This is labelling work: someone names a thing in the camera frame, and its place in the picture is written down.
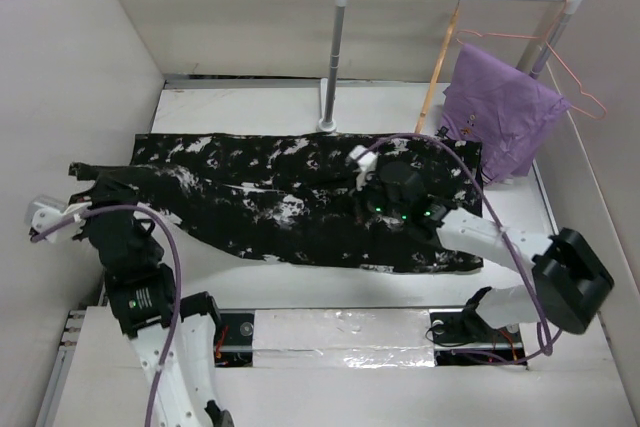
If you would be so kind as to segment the black white patterned trousers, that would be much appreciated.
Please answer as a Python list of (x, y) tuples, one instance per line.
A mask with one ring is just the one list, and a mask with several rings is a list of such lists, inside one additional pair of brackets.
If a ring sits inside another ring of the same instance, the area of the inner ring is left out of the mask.
[(74, 162), (80, 181), (110, 179), (198, 241), (238, 258), (391, 274), (462, 273), (479, 257), (424, 244), (355, 188), (350, 152), (375, 146), (426, 191), (480, 214), (482, 147), (387, 134), (140, 134), (123, 166)]

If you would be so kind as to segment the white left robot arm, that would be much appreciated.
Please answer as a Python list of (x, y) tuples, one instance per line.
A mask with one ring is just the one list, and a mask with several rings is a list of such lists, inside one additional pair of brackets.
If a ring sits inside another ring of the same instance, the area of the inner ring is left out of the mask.
[(231, 426), (215, 387), (222, 318), (206, 291), (183, 296), (176, 242), (146, 207), (112, 205), (83, 214), (83, 234), (105, 270), (111, 311), (149, 384), (147, 426)]

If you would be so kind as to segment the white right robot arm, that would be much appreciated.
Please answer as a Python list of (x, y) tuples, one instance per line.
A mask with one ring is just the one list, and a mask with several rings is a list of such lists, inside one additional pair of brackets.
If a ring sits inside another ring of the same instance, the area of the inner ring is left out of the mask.
[(549, 236), (505, 228), (428, 194), (418, 172), (400, 161), (356, 161), (356, 190), (367, 208), (390, 217), (416, 241), (474, 255), (518, 273), (521, 284), (485, 287), (465, 304), (465, 334), (483, 341), (498, 329), (547, 321), (584, 333), (614, 287), (614, 279), (585, 238), (564, 228)]

